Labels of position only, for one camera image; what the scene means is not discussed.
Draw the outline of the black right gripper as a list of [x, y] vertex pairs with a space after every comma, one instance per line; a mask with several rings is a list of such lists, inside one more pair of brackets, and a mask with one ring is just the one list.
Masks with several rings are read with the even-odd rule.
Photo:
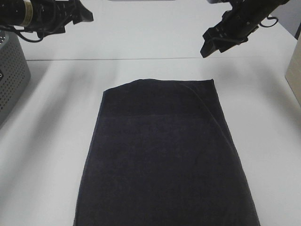
[[203, 34], [204, 44], [200, 53], [202, 57], [208, 57], [217, 50], [223, 53], [247, 42], [248, 36], [258, 28], [257, 23], [246, 19], [238, 12], [225, 12], [222, 20]]

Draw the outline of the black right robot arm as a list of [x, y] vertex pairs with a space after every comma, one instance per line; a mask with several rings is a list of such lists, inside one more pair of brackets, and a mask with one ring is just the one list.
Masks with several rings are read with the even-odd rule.
[[270, 14], [279, 6], [286, 4], [286, 0], [210, 0], [209, 3], [228, 2], [232, 9], [222, 15], [222, 20], [210, 27], [203, 34], [204, 44], [200, 50], [203, 58], [215, 51], [221, 53], [230, 48], [248, 41], [248, 36], [255, 32], [259, 26], [264, 27], [262, 21], [278, 18]]

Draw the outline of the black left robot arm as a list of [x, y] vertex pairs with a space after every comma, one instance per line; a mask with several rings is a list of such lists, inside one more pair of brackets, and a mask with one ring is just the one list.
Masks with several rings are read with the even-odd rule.
[[65, 33], [72, 22], [92, 22], [93, 13], [79, 0], [2, 0], [0, 30], [26, 42], [38, 43], [49, 35]]

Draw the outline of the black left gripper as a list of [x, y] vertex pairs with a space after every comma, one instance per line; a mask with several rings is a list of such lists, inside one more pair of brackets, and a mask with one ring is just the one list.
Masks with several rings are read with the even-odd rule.
[[50, 22], [43, 22], [43, 27], [37, 32], [38, 38], [45, 38], [53, 34], [65, 33], [65, 26], [73, 22], [92, 22], [93, 13], [89, 11], [80, 0], [59, 0], [54, 3], [54, 15], [50, 17]]

